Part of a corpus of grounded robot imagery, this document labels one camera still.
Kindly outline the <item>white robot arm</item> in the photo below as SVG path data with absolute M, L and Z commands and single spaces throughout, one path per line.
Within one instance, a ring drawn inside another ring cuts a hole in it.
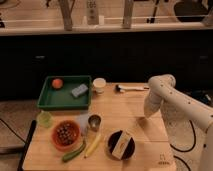
M 163 101 L 184 112 L 205 134 L 199 171 L 213 171 L 213 108 L 175 89 L 176 79 L 171 74 L 153 76 L 148 80 L 149 93 L 144 100 L 146 118 L 154 115 Z

